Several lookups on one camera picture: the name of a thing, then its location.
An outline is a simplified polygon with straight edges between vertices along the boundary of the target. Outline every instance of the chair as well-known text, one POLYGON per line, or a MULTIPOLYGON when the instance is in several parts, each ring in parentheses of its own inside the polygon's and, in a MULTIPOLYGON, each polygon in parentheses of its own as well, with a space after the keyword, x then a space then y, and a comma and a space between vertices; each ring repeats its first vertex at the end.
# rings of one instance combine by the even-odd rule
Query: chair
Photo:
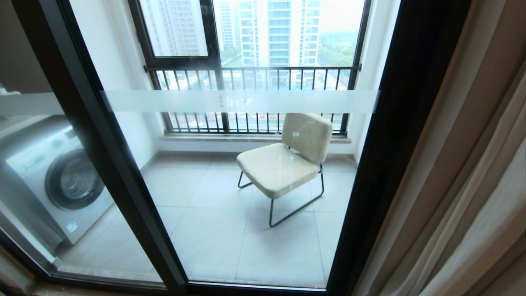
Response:
POLYGON ((327 156, 331 136, 332 123, 329 120, 313 113, 287 113, 281 134, 283 143, 267 145, 237 156, 237 164, 241 168, 237 186, 245 188, 254 184, 270 198, 270 227, 276 227, 322 196, 325 190, 322 163, 327 156), (304 157, 294 153, 291 148, 304 157), (249 178, 250 183, 240 185, 243 174, 249 178), (272 224, 274 200, 309 182, 318 174, 321 174, 321 193, 272 224))

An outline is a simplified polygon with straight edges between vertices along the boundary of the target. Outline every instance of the curtain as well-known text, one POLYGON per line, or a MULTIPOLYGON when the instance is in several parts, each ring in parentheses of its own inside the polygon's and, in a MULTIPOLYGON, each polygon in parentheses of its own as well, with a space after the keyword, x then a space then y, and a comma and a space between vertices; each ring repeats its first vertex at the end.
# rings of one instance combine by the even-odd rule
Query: curtain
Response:
POLYGON ((422 232, 380 295, 463 295, 526 229, 526 64, 482 157, 431 235, 422 232))

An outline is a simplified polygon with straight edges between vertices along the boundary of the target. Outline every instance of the front-loading washing machine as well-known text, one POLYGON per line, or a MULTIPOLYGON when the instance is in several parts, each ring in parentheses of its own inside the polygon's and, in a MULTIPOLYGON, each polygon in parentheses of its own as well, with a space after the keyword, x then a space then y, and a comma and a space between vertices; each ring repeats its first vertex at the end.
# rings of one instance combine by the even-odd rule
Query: front-loading washing machine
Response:
MULTIPOLYGON (((11 204, 38 203, 58 235, 73 245, 113 204, 113 199, 75 131, 64 120, 53 119, 49 127, 29 132, 24 136, 28 139, 19 145, 22 149, 6 158, 5 166, 31 195, 24 202, 11 204)), ((15 210, 21 215, 38 214, 24 212, 35 207, 18 207, 15 210)))

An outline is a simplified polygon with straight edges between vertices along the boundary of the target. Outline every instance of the black railing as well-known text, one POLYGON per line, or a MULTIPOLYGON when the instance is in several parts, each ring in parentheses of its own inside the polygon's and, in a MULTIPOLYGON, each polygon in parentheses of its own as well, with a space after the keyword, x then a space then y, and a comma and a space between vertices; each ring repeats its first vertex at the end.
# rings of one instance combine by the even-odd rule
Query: black railing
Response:
MULTIPOLYGON (((359 66, 145 68, 157 90, 351 90, 359 66)), ((348 113, 320 114, 347 135, 348 113)), ((285 114, 164 112, 166 133, 279 134, 285 114)))

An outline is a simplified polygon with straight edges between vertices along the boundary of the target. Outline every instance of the sky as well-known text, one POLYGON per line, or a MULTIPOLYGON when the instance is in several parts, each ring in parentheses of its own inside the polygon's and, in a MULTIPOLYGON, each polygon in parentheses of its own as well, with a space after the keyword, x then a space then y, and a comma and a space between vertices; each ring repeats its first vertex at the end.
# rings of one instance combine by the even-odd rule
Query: sky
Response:
POLYGON ((363 1, 321 0, 320 31, 358 31, 363 1))

